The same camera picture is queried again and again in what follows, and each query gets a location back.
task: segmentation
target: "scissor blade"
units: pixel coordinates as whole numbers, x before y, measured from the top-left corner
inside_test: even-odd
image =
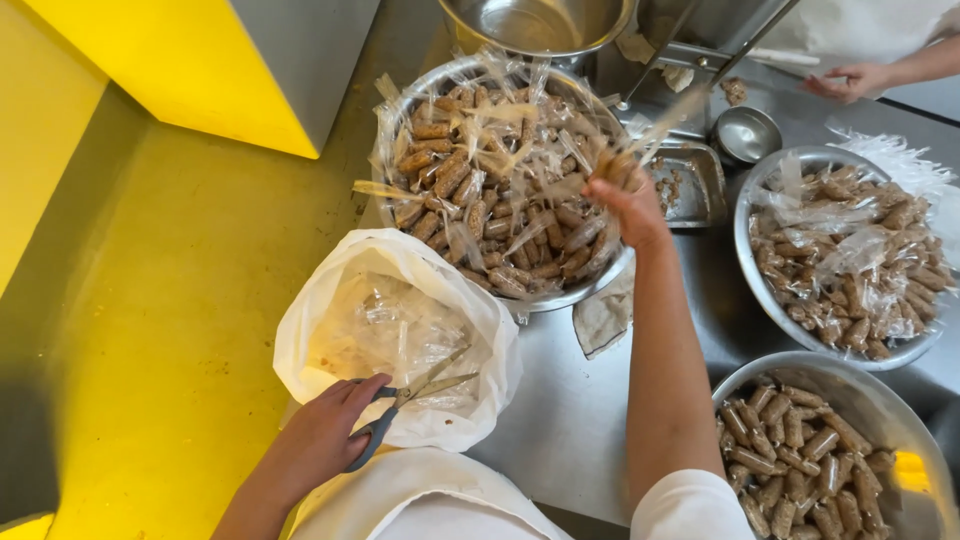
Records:
[[[480,375],[479,373],[471,373],[469,375],[460,375],[457,377],[451,377],[449,379],[443,380],[434,380],[429,382],[424,388],[414,396],[413,399],[422,398],[423,396],[429,396],[430,394],[436,394],[441,390],[446,390],[447,388],[456,386],[462,382],[467,382],[470,379]]]
[[[470,348],[469,345],[463,349],[457,351],[456,353],[444,358],[438,362],[435,366],[430,368],[426,373],[414,379],[413,382],[407,385],[407,388],[410,390],[410,398],[420,393],[420,391],[433,379],[436,379],[437,376],[443,372],[444,369],[450,367],[450,364],[457,361],[457,358],[463,355]]]

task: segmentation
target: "metal rod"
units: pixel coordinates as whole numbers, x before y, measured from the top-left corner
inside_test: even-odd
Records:
[[[770,30],[776,26],[777,23],[780,22],[780,20],[783,19],[787,13],[793,9],[794,6],[797,5],[797,2],[800,2],[800,0],[790,0],[784,4],[783,7],[780,8],[780,11],[778,11],[777,14],[767,22],[767,24],[763,25],[763,28],[761,28],[750,41],[747,41],[746,45],[740,47],[740,50],[733,55],[733,58],[731,58],[730,61],[725,63],[724,66],[720,68],[720,71],[717,71],[717,74],[714,75],[713,79],[710,81],[710,86],[716,85],[721,79],[726,77],[727,74],[730,73],[730,70],[733,69],[733,67],[739,61],[743,60],[743,57],[747,56],[747,53],[749,53],[750,50],[753,49],[756,44],[763,39],[763,37],[766,36],[767,33],[770,32]]]
[[[663,51],[665,51],[667,46],[670,45],[670,41],[673,41],[673,38],[677,36],[677,33],[680,31],[683,25],[686,24],[686,20],[690,18],[693,12],[695,12],[697,8],[703,4],[703,2],[704,0],[693,0],[686,5],[684,12],[682,12],[680,14],[680,18],[677,19],[677,23],[673,25],[672,29],[670,29],[670,34],[668,34],[666,39],[663,40],[663,43],[660,45],[660,47],[657,47],[657,51],[654,53],[654,56],[650,57],[650,60],[647,61],[646,65],[643,66],[643,69],[640,70],[640,74],[636,77],[636,83],[634,83],[634,87],[627,92],[627,95],[623,98],[623,101],[617,105],[619,109],[625,110],[626,108],[621,107],[623,105],[626,105],[627,108],[630,106],[630,98],[634,97],[634,93],[638,88],[640,88],[640,83],[642,83],[643,80],[646,79],[647,74],[653,70],[654,64],[657,63],[657,60],[659,60],[663,55]]]

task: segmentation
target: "metal bowl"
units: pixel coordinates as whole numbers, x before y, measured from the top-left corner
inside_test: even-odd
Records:
[[[923,353],[930,349],[936,342],[941,328],[931,325],[927,333],[917,336],[905,343],[899,344],[896,348],[890,350],[890,357],[885,360],[869,360],[865,356],[857,353],[848,354],[825,345],[809,331],[804,330],[793,319],[787,316],[786,311],[780,307],[774,298],[773,292],[767,286],[763,276],[760,275],[754,260],[754,252],[750,249],[750,214],[753,205],[750,202],[750,192],[757,186],[763,185],[768,178],[780,170],[780,160],[786,157],[787,153],[793,152],[800,158],[800,163],[804,174],[817,172],[828,164],[835,167],[842,165],[855,165],[864,172],[866,178],[873,178],[880,182],[889,182],[890,176],[883,172],[871,161],[864,160],[857,154],[833,148],[831,146],[799,146],[789,150],[780,150],[771,154],[761,161],[747,176],[736,199],[733,216],[733,238],[736,243],[736,256],[740,260],[740,268],[743,269],[743,275],[747,279],[747,284],[754,291],[754,295],[763,310],[770,315],[770,318],[776,322],[783,331],[790,337],[796,339],[801,345],[837,360],[845,360],[856,367],[866,371],[888,371],[909,364],[919,358]]]
[[[399,104],[408,112],[413,112],[416,104],[420,102],[422,96],[428,92],[429,88],[433,88],[436,91],[446,91],[456,86],[456,83],[450,80],[450,75],[463,74],[468,77],[474,77],[484,72],[486,72],[486,68],[484,68],[483,64],[475,57],[463,57],[449,61],[423,75],[404,89],[400,94]],[[573,95],[582,103],[591,103],[594,113],[592,117],[590,117],[588,113],[585,113],[587,117],[590,117],[604,133],[611,135],[613,139],[626,136],[623,126],[620,125],[616,116],[603,105],[600,98],[592,92],[585,91],[583,85],[566,71],[551,66],[546,82],[546,90],[564,96]],[[375,182],[383,182],[383,176],[374,174],[373,180]],[[375,199],[383,224],[386,227],[395,227],[394,216],[387,205],[387,201],[379,196],[375,197]],[[509,298],[499,298],[499,300],[507,306],[507,309],[514,313],[524,311],[531,313],[552,311],[554,309],[573,306],[610,284],[627,264],[630,263],[633,257],[634,250],[621,243],[619,253],[613,256],[612,260],[607,263],[607,268],[604,271],[596,274],[590,280],[579,282],[565,288],[561,294],[533,302],[512,300]]]
[[[897,451],[898,462],[879,496],[891,538],[960,538],[956,500],[943,455],[913,410],[869,373],[807,352],[754,360],[713,390],[713,407],[758,382],[777,381],[814,392],[877,447]]]
[[[527,56],[577,57],[613,41],[634,0],[440,0],[447,30],[468,53],[484,43]]]
[[[783,148],[780,128],[773,118],[753,107],[731,107],[713,125],[714,146],[737,164],[759,162]]]

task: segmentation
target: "person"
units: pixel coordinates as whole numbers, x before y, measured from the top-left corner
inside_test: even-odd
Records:
[[[802,87],[852,103],[960,74],[957,0],[803,0],[759,46],[821,59]]]
[[[634,327],[626,421],[631,538],[751,540],[724,476],[707,367],[653,182],[644,175],[640,189],[628,193],[593,178],[584,194],[616,216],[624,241],[642,254],[634,310],[643,324]],[[507,479],[461,454],[380,452],[359,471],[341,474],[367,444],[349,438],[354,423],[389,381],[341,380],[298,410],[212,538],[275,540],[304,497],[293,540],[570,538]]]

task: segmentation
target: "hand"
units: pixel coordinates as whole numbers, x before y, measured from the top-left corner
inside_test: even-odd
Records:
[[[803,87],[818,96],[850,104],[865,95],[879,93],[894,86],[892,71],[889,64],[855,63],[834,67],[823,77],[810,75],[804,79]],[[845,83],[829,80],[842,77],[847,78]]]
[[[670,230],[660,213],[654,182],[643,169],[638,169],[640,187],[633,193],[591,176],[583,195],[607,207],[616,216],[623,241],[630,247],[640,250],[663,243],[672,246]]]
[[[369,435],[351,439],[353,425],[373,394],[390,382],[386,374],[354,384],[338,380],[300,408],[260,459],[248,479],[257,491],[290,507],[339,475],[363,453]]]

